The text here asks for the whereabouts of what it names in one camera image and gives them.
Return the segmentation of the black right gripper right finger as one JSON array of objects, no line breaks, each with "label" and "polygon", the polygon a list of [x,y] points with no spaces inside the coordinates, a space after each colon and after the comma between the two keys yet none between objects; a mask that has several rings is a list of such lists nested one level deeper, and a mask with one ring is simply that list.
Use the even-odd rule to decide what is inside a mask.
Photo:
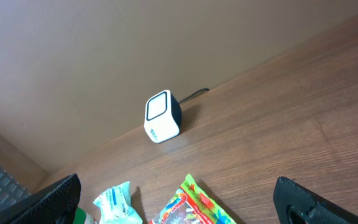
[{"label": "black right gripper right finger", "polygon": [[358,216],[280,176],[273,203],[281,224],[358,224]]}]

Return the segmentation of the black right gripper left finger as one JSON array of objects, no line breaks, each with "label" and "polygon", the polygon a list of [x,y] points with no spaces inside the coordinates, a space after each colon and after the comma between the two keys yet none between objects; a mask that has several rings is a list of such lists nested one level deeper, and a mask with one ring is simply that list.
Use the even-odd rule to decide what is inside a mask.
[{"label": "black right gripper left finger", "polygon": [[68,175],[0,211],[0,224],[72,224],[80,195],[78,176]]}]

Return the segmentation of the green lid white jar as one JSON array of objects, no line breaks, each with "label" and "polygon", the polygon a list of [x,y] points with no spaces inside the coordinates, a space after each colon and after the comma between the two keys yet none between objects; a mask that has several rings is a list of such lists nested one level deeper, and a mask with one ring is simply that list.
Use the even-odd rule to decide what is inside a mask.
[{"label": "green lid white jar", "polygon": [[99,221],[92,215],[78,207],[76,209],[73,224],[99,224]]}]

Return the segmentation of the teal white snack pouch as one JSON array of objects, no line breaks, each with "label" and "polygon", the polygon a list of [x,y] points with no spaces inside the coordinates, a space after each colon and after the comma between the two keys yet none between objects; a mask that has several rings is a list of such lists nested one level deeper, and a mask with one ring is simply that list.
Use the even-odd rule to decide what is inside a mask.
[{"label": "teal white snack pouch", "polygon": [[131,203],[129,181],[100,193],[93,202],[101,211],[102,224],[143,224],[143,220]]}]

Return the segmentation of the green Haribo gummy bag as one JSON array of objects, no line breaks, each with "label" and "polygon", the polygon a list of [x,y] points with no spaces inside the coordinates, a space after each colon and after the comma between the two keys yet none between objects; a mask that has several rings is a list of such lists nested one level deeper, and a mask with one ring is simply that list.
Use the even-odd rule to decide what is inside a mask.
[{"label": "green Haribo gummy bag", "polygon": [[170,201],[149,224],[236,224],[188,174]]}]

